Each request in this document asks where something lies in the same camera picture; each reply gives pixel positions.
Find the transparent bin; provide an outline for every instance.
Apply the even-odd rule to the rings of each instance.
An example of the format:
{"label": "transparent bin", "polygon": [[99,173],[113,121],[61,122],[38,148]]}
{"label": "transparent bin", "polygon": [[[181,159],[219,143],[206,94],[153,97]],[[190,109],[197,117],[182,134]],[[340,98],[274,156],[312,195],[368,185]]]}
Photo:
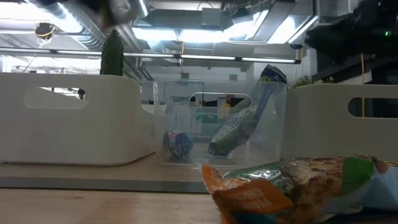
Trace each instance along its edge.
{"label": "transparent bin", "polygon": [[[231,168],[278,161],[284,127],[286,91],[287,85],[279,82],[264,84],[201,80],[154,82],[158,160],[168,165],[211,164],[216,167]],[[223,98],[231,95],[235,103],[241,101],[236,105],[231,103],[232,107],[226,112]],[[256,105],[261,107],[256,102],[261,101],[265,101],[266,105],[262,106],[263,110],[256,111]],[[232,141],[243,139],[233,144],[236,147],[228,147],[233,148],[228,154],[216,153],[214,155],[214,150],[213,154],[210,154],[211,142],[219,142],[215,135],[220,137],[220,134],[228,133],[228,130],[220,131],[220,128],[226,126],[228,122],[231,124],[232,120],[240,119],[241,116],[237,116],[237,113],[242,113],[244,110],[252,110],[253,114],[256,111],[257,126],[254,125],[255,127],[252,128],[240,126],[239,134],[235,131],[234,134],[228,136],[228,139]],[[173,147],[172,140],[176,140],[177,135],[179,140],[184,139],[186,149]],[[176,156],[176,150],[182,154]]]}

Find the ceiling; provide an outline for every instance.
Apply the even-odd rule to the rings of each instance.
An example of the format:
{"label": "ceiling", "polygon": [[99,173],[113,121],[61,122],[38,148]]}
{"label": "ceiling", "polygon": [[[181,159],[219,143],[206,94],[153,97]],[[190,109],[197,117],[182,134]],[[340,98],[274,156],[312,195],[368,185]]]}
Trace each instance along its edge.
{"label": "ceiling", "polygon": [[[257,6],[261,4],[265,4],[268,1],[275,0],[265,0],[258,1]],[[235,4],[239,2],[243,2],[242,5],[249,5],[250,1],[235,1]],[[272,35],[276,35],[275,39],[283,39],[285,35],[290,35],[290,33],[286,33],[286,31],[293,32],[295,29],[298,29],[300,25],[308,18],[309,15],[312,15],[312,0],[298,0],[297,3],[289,9],[287,13],[287,17],[278,18],[281,25]],[[221,7],[221,1],[210,1],[209,2],[213,8],[219,9]],[[187,15],[197,14],[197,9],[201,11],[202,9],[210,8],[210,5],[207,2],[200,1],[186,1],[186,0],[149,0],[149,5],[151,7],[150,14],[155,11],[165,10],[167,12],[163,12],[164,15],[170,14],[170,12],[181,12],[190,11]],[[62,50],[96,50],[100,51],[101,49],[93,47],[92,49],[88,44],[82,44],[82,38],[89,35],[97,35],[98,43],[104,41],[104,38],[109,34],[109,31],[103,31],[98,29],[98,18],[95,17],[91,12],[86,9],[77,9],[75,7],[67,8],[70,10],[75,18],[79,18],[77,23],[80,23],[84,28],[88,31],[84,34],[71,34],[66,29],[60,28],[57,24],[57,21],[54,20],[53,15],[50,12],[46,12],[37,7],[33,7],[27,4],[16,4],[10,2],[0,2],[0,47],[12,47],[12,48],[39,48],[40,46],[43,49],[62,49]],[[159,18],[153,18],[152,21],[160,20]],[[38,38],[34,34],[34,29],[39,22],[49,22],[55,23],[59,29],[54,32],[54,35],[51,39],[51,42],[41,45],[41,42],[38,42]],[[189,26],[190,21],[181,21],[181,26]],[[168,27],[156,27],[161,29],[168,29]],[[152,52],[150,45],[146,40],[137,39],[136,35],[132,31],[132,25],[126,24],[122,27],[118,27],[118,31],[121,33],[121,37],[124,42],[124,50],[125,52]],[[164,49],[173,53],[181,53],[182,45],[180,43],[176,43],[176,41],[171,40],[160,40],[164,45]],[[298,37],[294,43],[302,44],[303,43],[303,35]],[[215,43],[191,43],[184,42],[183,44],[183,52],[185,54],[195,54],[195,55],[228,55],[228,56],[237,56],[237,57],[272,57],[272,58],[296,58],[297,52],[289,47],[287,44],[267,44],[267,42],[261,42],[257,40],[256,42],[249,40],[239,40],[239,41],[226,41],[226,42],[215,42]],[[13,66],[17,66],[18,63],[22,66],[26,66],[31,59],[35,56],[32,53],[15,53],[15,54],[4,54],[15,56],[18,60],[13,60]],[[100,68],[100,60],[98,57],[84,57],[81,56],[79,58],[85,59],[82,63],[77,63],[76,60],[67,60],[66,58],[62,59],[53,59],[48,58],[48,60],[37,59],[36,62],[31,63],[31,69],[39,69],[45,68],[46,71],[51,70],[52,68],[56,71],[59,71],[62,67],[69,68],[64,69],[63,72],[70,73],[98,73]],[[140,80],[148,79],[147,75],[142,74],[142,71],[136,71],[136,66],[160,66],[160,67],[169,67],[169,66],[181,66],[179,60],[163,60],[160,58],[156,59],[147,59],[145,58],[143,61],[135,61],[133,58],[127,58],[127,62],[129,65],[128,69],[133,69],[132,75],[133,78]],[[249,62],[222,62],[222,61],[211,61],[211,60],[184,60],[184,66],[193,66],[193,67],[235,67],[240,68],[241,71],[245,71],[249,66]]]}

